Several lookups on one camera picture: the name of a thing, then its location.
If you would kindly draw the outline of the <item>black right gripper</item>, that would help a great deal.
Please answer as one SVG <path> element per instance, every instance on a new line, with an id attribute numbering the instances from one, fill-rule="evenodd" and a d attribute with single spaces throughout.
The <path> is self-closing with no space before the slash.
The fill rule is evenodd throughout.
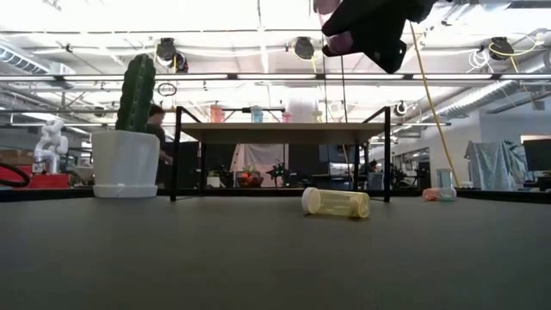
<path id="1" fill-rule="evenodd" d="M 332 36 L 349 32 L 352 47 L 334 52 L 328 45 L 322 52 L 326 57 L 343 57 L 361 53 L 386 73 L 395 73 L 402 65 L 406 44 L 401 40 L 406 18 L 422 22 L 437 0 L 342 0 L 322 33 Z"/>

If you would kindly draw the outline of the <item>white cylindrical column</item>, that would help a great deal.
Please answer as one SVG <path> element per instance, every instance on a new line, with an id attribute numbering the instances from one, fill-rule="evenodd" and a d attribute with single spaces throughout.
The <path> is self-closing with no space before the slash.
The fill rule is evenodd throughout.
<path id="1" fill-rule="evenodd" d="M 292 115 L 293 123 L 312 123 L 318 101 L 312 96 L 291 96 L 286 110 Z"/>

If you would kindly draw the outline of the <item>white draped cloth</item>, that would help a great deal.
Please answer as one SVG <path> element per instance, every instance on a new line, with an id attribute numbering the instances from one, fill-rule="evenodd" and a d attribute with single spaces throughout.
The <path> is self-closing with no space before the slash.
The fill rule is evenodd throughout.
<path id="1" fill-rule="evenodd" d="M 272 179 L 269 171 L 278 164 L 288 167 L 288 145 L 237 144 L 232 156 L 231 168 L 234 174 L 254 168 L 263 178 L 262 188 L 281 187 L 282 178 Z"/>

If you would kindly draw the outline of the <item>gray draped cloth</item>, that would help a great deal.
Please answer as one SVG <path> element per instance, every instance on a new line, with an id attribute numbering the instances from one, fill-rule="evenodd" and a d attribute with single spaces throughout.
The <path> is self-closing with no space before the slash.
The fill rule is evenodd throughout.
<path id="1" fill-rule="evenodd" d="M 469 176 L 476 189 L 517 191 L 528 178 L 524 147 L 508 140 L 469 141 L 464 158 L 469 162 Z"/>

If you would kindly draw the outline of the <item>black partition panel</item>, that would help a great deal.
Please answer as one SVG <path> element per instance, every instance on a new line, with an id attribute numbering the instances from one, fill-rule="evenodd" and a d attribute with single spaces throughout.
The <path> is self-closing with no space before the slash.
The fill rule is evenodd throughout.
<path id="1" fill-rule="evenodd" d="M 173 143 L 165 142 L 161 150 L 173 158 L 173 164 L 177 162 L 177 187 L 179 189 L 192 189 L 197 186 L 199 178 L 199 143 L 181 142 L 179 144 L 178 157 L 173 155 Z M 169 188 L 172 182 L 172 165 L 160 161 L 158 165 L 157 183 Z"/>

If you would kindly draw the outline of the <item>black computer monitor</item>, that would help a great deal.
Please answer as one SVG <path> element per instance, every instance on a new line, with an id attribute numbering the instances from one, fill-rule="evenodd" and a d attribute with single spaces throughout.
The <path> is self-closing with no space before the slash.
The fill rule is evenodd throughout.
<path id="1" fill-rule="evenodd" d="M 523 142 L 529 171 L 551 171 L 551 139 Z"/>

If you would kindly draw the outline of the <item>green artificial cactus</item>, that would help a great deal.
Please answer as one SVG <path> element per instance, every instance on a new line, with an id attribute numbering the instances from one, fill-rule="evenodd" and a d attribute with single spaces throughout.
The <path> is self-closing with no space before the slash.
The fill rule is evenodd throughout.
<path id="1" fill-rule="evenodd" d="M 144 133 L 152 105 L 156 68 L 147 54 L 130 61 L 121 87 L 116 130 Z"/>

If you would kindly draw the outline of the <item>white hexagonal plant pot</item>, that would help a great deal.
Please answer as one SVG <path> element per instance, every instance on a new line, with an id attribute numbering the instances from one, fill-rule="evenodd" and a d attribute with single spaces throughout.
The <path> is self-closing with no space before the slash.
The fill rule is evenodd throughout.
<path id="1" fill-rule="evenodd" d="M 149 133 L 93 133 L 94 195 L 98 198 L 152 198 L 160 154 L 158 138 Z"/>

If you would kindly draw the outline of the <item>dark table mat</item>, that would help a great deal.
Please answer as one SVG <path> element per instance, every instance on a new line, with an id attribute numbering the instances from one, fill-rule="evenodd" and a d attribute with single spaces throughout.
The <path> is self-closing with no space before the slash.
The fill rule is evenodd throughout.
<path id="1" fill-rule="evenodd" d="M 297 198 L 0 203 L 0 309 L 551 310 L 551 206 Z"/>

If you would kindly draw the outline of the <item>brown cardboard box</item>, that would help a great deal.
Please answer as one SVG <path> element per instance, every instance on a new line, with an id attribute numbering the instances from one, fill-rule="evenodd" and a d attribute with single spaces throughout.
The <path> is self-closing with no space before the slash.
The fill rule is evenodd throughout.
<path id="1" fill-rule="evenodd" d="M 34 154 L 29 150 L 0 149 L 0 162 L 12 165 L 31 165 Z"/>

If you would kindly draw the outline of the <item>wooden shelf black metal frame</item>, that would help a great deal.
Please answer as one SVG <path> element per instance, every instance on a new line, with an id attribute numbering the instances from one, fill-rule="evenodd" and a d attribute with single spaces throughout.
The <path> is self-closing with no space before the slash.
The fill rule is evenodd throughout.
<path id="1" fill-rule="evenodd" d="M 384 134 L 384 159 L 389 160 L 391 113 L 389 107 L 377 110 L 362 123 L 202 123 L 196 117 L 188 124 L 182 123 L 182 115 L 190 112 L 183 106 L 176 107 L 176 132 L 173 141 L 175 156 L 171 169 L 170 199 L 180 195 L 198 196 L 297 196 L 296 189 L 208 189 L 206 185 L 207 147 L 212 144 L 283 144 L 283 145 L 353 145 L 359 148 L 379 133 Z M 182 133 L 198 140 L 200 145 L 200 180 L 198 189 L 179 189 L 178 159 Z"/>

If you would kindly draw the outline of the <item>silver ventilation duct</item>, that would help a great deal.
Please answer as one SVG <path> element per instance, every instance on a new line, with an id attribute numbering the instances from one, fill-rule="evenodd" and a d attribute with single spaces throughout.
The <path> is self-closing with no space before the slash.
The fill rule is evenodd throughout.
<path id="1" fill-rule="evenodd" d="M 551 74 L 505 75 L 505 80 L 495 80 L 483 86 L 475 86 L 447 99 L 434 102 L 437 115 L 457 116 L 496 101 L 504 93 L 520 89 L 524 82 L 551 82 Z"/>
<path id="2" fill-rule="evenodd" d="M 0 63 L 32 75 L 73 75 L 76 73 L 70 66 L 42 59 L 7 43 L 0 43 Z"/>

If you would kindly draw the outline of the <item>black aluminium table frame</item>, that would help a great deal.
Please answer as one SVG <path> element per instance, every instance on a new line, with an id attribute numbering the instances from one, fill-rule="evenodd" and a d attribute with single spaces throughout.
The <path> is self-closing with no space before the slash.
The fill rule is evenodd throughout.
<path id="1" fill-rule="evenodd" d="M 177 189 L 176 197 L 182 196 L 246 196 L 246 197 L 300 197 L 303 189 Z M 458 189 L 460 198 L 551 204 L 551 193 L 530 191 L 487 191 Z M 63 200 L 94 197 L 92 188 L 78 189 L 25 189 L 0 190 L 0 202 L 24 202 L 42 200 Z"/>

